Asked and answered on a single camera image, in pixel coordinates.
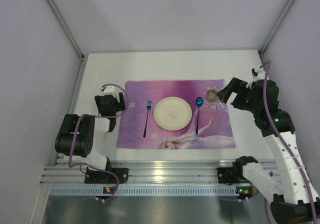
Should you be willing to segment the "speckled ceramic cup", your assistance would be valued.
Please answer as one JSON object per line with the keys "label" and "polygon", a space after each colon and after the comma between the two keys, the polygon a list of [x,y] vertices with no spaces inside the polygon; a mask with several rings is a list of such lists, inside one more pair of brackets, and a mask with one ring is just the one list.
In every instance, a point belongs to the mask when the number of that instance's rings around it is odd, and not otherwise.
{"label": "speckled ceramic cup", "polygon": [[217,102],[219,101],[219,97],[218,97],[218,90],[215,89],[215,88],[210,88],[206,91],[206,94],[205,94],[205,98],[206,100],[209,102],[209,103],[214,103],[214,102]]}

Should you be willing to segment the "blue metal spoon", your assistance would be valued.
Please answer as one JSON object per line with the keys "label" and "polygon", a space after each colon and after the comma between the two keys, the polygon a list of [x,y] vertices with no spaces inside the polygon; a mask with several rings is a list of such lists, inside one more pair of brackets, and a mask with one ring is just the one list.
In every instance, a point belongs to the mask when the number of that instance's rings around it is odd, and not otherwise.
{"label": "blue metal spoon", "polygon": [[198,135],[198,131],[199,131],[199,126],[198,126],[198,124],[199,124],[199,117],[200,117],[200,108],[202,107],[202,105],[203,105],[203,103],[204,103],[204,100],[203,100],[203,98],[202,97],[197,97],[197,99],[196,99],[196,106],[197,106],[197,109],[198,109],[198,113],[197,113],[197,123],[196,123],[196,129],[195,129],[195,133],[196,133],[196,135]]}

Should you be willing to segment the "cream round plate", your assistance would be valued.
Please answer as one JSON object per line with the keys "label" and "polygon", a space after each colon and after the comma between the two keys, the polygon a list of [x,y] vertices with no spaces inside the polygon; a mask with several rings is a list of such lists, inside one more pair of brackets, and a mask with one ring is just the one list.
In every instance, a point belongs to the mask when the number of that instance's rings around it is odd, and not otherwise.
{"label": "cream round plate", "polygon": [[166,97],[154,108],[153,117],[156,124],[164,130],[178,131],[185,128],[192,119],[192,108],[179,97]]}

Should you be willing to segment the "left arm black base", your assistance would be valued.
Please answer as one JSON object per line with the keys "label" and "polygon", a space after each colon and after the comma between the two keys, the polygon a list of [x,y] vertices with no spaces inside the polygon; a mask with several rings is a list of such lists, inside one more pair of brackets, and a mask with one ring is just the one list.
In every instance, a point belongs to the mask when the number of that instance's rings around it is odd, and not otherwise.
{"label": "left arm black base", "polygon": [[[113,168],[111,172],[118,177],[119,184],[124,184],[127,182],[128,176],[129,176],[128,168]],[[117,183],[117,180],[113,175],[105,172],[91,170],[87,168],[85,174],[86,174],[84,179],[85,184],[116,184]]]}

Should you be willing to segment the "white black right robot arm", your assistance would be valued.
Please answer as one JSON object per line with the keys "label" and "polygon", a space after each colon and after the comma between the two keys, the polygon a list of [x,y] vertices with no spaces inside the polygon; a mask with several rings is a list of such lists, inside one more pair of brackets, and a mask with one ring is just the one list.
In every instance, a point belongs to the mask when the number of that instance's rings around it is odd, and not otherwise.
{"label": "white black right robot arm", "polygon": [[278,185],[252,156],[237,158],[232,164],[233,172],[239,179],[252,183],[264,196],[276,223],[317,223],[320,195],[303,165],[293,121],[279,108],[279,88],[268,79],[265,71],[253,70],[252,75],[250,83],[232,78],[217,96],[226,103],[234,93],[231,105],[253,115],[255,125],[273,154],[282,185]]}

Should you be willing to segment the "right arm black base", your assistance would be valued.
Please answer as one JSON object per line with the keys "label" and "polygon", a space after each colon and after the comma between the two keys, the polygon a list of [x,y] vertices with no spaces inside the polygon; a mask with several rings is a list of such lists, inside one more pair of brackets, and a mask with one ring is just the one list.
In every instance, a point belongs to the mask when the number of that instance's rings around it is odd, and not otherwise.
{"label": "right arm black base", "polygon": [[250,184],[248,180],[240,177],[232,167],[218,167],[216,170],[219,184]]}

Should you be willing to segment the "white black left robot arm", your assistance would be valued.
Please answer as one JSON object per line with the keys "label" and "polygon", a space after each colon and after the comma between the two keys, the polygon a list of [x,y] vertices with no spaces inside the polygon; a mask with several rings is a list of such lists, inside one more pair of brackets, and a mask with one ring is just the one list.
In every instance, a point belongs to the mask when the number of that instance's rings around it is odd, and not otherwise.
{"label": "white black left robot arm", "polygon": [[66,114],[55,139],[55,150],[68,157],[68,166],[87,165],[93,170],[111,171],[110,159],[94,148],[94,135],[113,132],[117,117],[126,109],[125,97],[107,94],[95,96],[98,115]]}

